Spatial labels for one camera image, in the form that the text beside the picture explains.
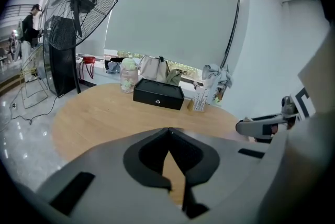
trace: glass jar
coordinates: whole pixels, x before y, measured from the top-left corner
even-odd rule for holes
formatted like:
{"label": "glass jar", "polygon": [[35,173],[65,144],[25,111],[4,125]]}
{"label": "glass jar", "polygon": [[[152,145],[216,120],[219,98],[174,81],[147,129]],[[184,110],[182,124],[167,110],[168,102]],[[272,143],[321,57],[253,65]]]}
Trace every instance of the glass jar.
{"label": "glass jar", "polygon": [[121,91],[123,93],[132,93],[138,82],[138,71],[136,62],[133,59],[123,59],[121,64]]}

